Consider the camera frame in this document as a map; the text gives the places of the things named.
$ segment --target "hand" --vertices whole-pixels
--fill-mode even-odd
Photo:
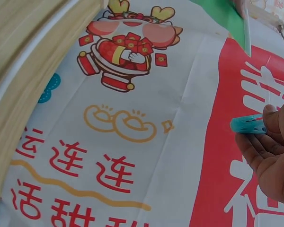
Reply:
[[[129,60],[134,63],[143,64],[145,62],[145,57],[140,53],[131,53],[129,55]]]
[[[132,53],[131,50],[123,50],[121,58],[130,61],[129,55]]]
[[[284,203],[284,105],[263,111],[265,135],[236,134],[235,140],[247,163],[257,174],[259,186],[268,197]]]
[[[239,13],[239,15],[244,18],[245,14],[244,14],[244,7],[246,4],[246,0],[232,0],[233,3],[235,4],[236,10]]]

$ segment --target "cartoon face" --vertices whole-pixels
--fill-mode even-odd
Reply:
[[[110,0],[110,11],[106,11],[98,21],[91,22],[87,32],[103,38],[111,38],[116,31],[129,29],[142,37],[148,38],[154,48],[166,49],[179,42],[178,35],[182,28],[175,27],[168,19],[172,18],[175,10],[171,7],[155,6],[150,15],[129,11],[129,2],[126,0]]]

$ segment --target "fingernail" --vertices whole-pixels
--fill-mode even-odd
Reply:
[[[267,106],[265,106],[265,110],[268,112],[275,112],[276,108],[273,105],[268,104]]]

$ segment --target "wooden surface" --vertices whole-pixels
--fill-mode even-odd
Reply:
[[[0,0],[0,91],[6,86],[0,96],[0,194],[13,152],[41,93],[101,8],[101,0]],[[57,18],[61,11],[63,16]],[[44,33],[49,24],[53,26]]]

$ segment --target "blue plastic object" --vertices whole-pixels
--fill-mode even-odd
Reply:
[[[230,125],[233,132],[244,134],[265,134],[267,132],[262,114],[233,118]]]
[[[46,103],[52,97],[52,90],[56,89],[61,83],[60,76],[55,73],[51,80],[48,82],[44,92],[42,93],[41,97],[39,98],[38,103]]]

